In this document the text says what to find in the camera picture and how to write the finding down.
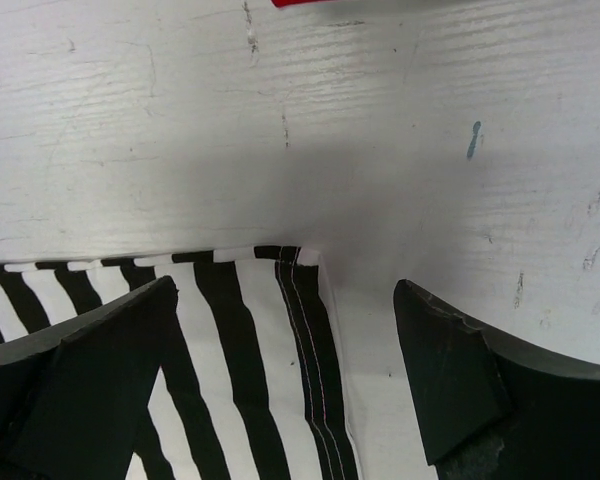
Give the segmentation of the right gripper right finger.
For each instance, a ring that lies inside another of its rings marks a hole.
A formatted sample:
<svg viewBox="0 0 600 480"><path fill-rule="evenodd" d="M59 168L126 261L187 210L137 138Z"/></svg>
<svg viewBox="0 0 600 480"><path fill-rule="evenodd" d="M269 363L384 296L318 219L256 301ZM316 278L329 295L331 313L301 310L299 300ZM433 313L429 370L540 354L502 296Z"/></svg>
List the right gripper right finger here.
<svg viewBox="0 0 600 480"><path fill-rule="evenodd" d="M400 348L441 479L600 479L600 365L524 341L401 280Z"/></svg>

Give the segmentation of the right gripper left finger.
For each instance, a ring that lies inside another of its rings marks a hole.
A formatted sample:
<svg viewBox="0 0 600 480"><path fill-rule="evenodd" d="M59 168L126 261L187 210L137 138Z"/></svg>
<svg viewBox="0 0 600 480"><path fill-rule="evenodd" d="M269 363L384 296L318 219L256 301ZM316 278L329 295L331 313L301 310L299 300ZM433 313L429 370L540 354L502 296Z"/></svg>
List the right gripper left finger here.
<svg viewBox="0 0 600 480"><path fill-rule="evenodd" d="M0 345L0 479L123 479L178 300L168 277Z"/></svg>

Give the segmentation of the black white striped tank top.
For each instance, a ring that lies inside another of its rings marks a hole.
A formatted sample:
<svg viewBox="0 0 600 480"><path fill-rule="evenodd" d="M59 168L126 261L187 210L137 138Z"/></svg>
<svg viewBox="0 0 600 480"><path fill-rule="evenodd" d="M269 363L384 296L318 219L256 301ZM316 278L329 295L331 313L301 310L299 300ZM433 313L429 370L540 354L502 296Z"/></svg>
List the black white striped tank top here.
<svg viewBox="0 0 600 480"><path fill-rule="evenodd" d="M0 264L0 343L157 278L178 290L128 479L356 479L331 299L300 247Z"/></svg>

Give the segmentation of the red white striped tank top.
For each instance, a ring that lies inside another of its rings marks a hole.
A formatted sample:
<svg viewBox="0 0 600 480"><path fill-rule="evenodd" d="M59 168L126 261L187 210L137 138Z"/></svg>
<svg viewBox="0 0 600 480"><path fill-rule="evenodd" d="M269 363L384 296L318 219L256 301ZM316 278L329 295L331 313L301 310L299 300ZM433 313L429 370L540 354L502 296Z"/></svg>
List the red white striped tank top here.
<svg viewBox="0 0 600 480"><path fill-rule="evenodd" d="M290 8L304 5L319 5L328 3L330 0L271 0L271 3L278 9Z"/></svg>

